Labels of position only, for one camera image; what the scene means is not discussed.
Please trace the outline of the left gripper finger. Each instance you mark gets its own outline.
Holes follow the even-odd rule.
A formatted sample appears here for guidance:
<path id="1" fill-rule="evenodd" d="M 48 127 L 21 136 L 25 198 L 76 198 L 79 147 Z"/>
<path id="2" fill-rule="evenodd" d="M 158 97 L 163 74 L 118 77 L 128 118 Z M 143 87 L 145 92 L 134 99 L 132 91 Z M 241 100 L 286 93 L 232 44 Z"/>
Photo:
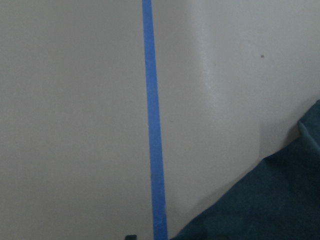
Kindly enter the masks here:
<path id="1" fill-rule="evenodd" d="M 136 234 L 126 235 L 124 240 L 137 240 L 137 235 Z"/>

